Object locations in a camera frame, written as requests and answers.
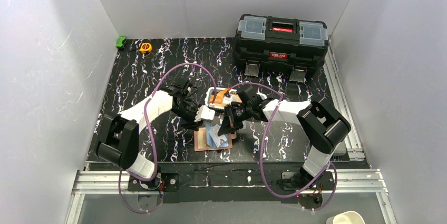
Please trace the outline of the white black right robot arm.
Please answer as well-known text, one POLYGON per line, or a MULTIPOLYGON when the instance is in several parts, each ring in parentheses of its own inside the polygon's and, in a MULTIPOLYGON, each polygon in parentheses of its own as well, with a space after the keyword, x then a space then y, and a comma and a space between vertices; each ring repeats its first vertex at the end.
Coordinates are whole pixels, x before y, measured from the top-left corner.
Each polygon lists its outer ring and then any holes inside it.
POLYGON ((310 142, 307 159, 298 172, 277 183, 297 192, 306 190, 332 165, 330 159, 336 147, 348 136, 352 127, 326 98, 306 102, 287 101, 283 95, 278 99, 263 98, 254 86, 256 84, 253 82, 233 86, 240 102, 232 101, 224 107, 224 117, 217 127, 217 135, 234 133, 242 129, 244 121, 248 120, 266 123, 264 138, 273 122, 300 125, 310 142))

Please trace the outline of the orange credit card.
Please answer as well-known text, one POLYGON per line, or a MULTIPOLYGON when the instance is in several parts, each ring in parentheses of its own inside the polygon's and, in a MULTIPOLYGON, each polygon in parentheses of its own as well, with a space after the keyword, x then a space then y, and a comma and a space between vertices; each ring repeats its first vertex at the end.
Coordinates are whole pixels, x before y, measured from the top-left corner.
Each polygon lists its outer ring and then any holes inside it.
POLYGON ((227 93, 227 91, 220 91, 216 94, 213 94, 210 98, 210 106, 214 108, 223 108, 226 105, 223 103, 224 95, 227 93))

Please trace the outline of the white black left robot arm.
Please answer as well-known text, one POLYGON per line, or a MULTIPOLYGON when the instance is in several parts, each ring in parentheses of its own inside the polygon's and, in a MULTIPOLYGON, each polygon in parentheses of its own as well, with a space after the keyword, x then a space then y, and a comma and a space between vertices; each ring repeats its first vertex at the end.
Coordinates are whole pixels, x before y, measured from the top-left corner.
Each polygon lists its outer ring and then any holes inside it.
POLYGON ((149 122, 166 112, 173 112, 183 120, 183 127, 195 131, 204 121, 211 121, 215 112, 191 99, 195 90, 190 81, 185 81, 183 85, 164 86, 127 110, 105 114, 94 154, 126 170, 143 188, 161 188, 163 181, 157 174, 157 158, 149 160, 139 152, 140 133, 149 122))

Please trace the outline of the brown leather card holder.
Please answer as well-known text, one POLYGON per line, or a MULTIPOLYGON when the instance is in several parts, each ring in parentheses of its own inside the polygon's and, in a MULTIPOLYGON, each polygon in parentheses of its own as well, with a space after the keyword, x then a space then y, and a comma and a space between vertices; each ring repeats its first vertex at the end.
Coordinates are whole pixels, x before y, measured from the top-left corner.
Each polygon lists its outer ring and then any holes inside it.
POLYGON ((201 152, 231 149, 233 147, 232 141, 237 137, 237 134, 230 133, 218 136, 217 132, 217 126, 207 125, 199 128, 199 131, 194 133, 194 150, 201 152))

